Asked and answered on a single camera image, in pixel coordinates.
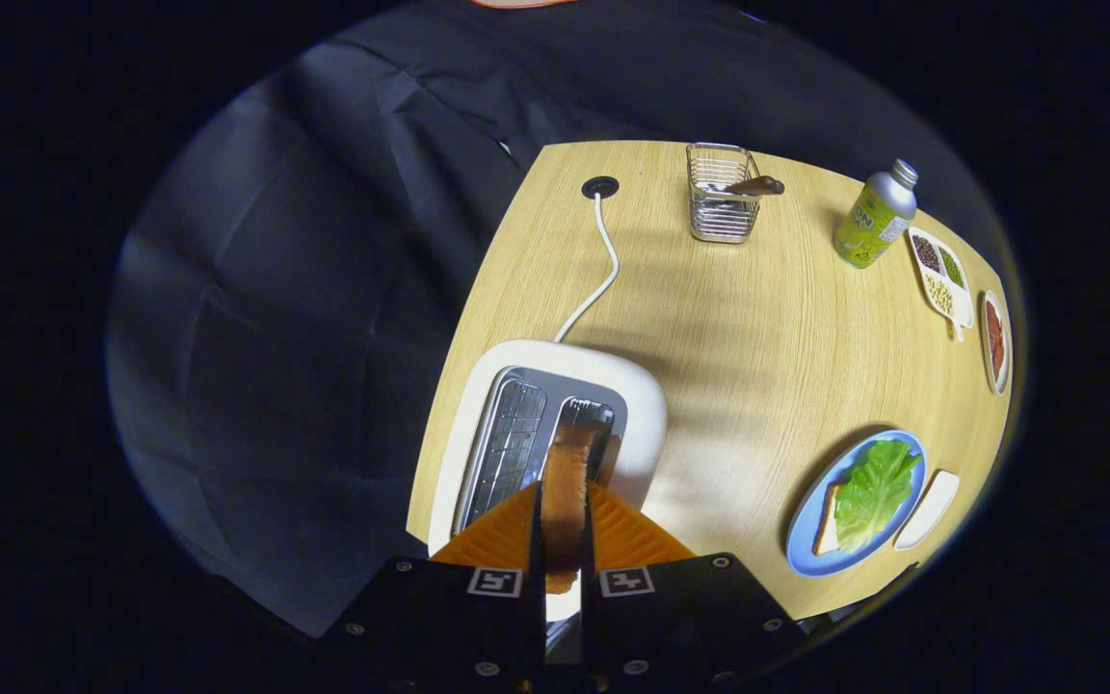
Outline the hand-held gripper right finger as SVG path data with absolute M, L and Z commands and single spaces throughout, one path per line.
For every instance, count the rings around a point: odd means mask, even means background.
M 695 554 L 597 483 L 582 547 L 591 693 L 719 693 L 770 675 L 811 640 L 741 559 Z

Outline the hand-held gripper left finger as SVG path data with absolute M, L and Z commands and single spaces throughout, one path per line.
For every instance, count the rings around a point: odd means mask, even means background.
M 357 693 L 533 693 L 545 650 L 537 484 L 450 542 L 387 559 L 320 655 Z

